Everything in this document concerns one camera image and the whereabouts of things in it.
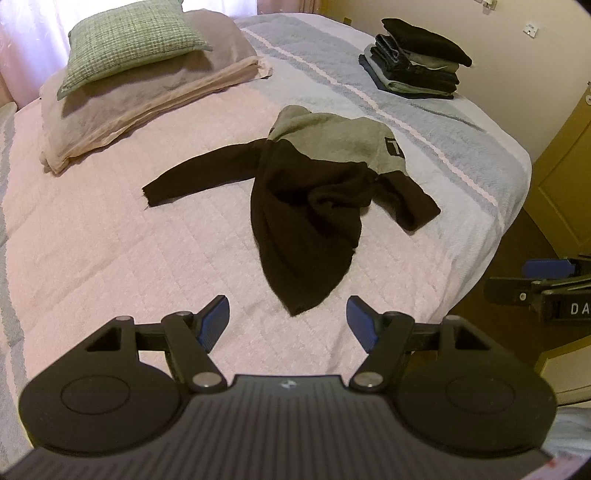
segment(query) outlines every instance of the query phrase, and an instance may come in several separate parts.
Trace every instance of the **green plaid pillow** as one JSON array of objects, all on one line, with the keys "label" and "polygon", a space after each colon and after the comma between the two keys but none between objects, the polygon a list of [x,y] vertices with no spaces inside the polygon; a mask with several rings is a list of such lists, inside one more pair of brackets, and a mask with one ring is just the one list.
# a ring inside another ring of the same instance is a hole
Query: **green plaid pillow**
[{"label": "green plaid pillow", "polygon": [[70,58],[57,99],[115,73],[193,50],[211,51],[189,26],[182,0],[143,0],[107,10],[72,28]]}]

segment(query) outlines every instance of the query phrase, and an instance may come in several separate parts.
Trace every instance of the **black label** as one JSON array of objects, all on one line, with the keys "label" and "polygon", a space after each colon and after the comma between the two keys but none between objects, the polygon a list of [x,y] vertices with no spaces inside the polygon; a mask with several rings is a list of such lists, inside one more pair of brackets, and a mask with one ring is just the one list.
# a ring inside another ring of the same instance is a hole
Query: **black label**
[{"label": "black label", "polygon": [[402,151],[402,148],[400,148],[400,146],[398,145],[398,142],[395,138],[384,137],[384,140],[386,141],[386,148],[388,149],[388,153],[390,155],[392,155],[393,157],[404,158],[404,152]]},{"label": "black label", "polygon": [[560,318],[591,320],[591,295],[569,295],[560,303]]}]

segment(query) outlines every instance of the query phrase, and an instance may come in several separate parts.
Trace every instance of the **wooden door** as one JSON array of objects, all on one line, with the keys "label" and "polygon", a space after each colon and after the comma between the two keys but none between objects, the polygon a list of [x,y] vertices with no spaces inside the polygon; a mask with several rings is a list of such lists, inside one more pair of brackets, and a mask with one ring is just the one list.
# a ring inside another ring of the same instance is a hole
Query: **wooden door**
[{"label": "wooden door", "polygon": [[542,353],[535,371],[552,387],[558,405],[591,407],[591,336]]},{"label": "wooden door", "polygon": [[591,91],[534,164],[525,211],[559,257],[591,254]]}]

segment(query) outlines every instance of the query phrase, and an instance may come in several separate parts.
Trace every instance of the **sheer curtain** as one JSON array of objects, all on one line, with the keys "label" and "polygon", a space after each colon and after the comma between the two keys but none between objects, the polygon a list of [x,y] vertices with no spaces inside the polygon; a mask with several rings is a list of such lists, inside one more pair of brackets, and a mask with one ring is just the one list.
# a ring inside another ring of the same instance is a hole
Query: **sheer curtain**
[{"label": "sheer curtain", "polygon": [[[0,75],[19,107],[39,96],[39,88],[70,53],[68,32],[80,20],[137,0],[0,0]],[[256,0],[184,0],[183,10],[256,15]]]},{"label": "sheer curtain", "polygon": [[302,13],[319,14],[323,0],[258,0],[259,14]]}]

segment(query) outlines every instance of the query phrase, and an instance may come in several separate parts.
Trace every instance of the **cream wall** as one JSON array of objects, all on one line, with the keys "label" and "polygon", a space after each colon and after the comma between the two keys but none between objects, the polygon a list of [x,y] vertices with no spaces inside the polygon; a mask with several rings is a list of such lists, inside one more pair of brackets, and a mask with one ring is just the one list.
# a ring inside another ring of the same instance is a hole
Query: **cream wall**
[{"label": "cream wall", "polygon": [[[569,117],[591,80],[591,15],[575,0],[326,0],[326,16],[372,35],[398,17],[455,41],[473,60],[459,92],[495,120],[532,160]],[[523,28],[540,28],[529,38]]]}]

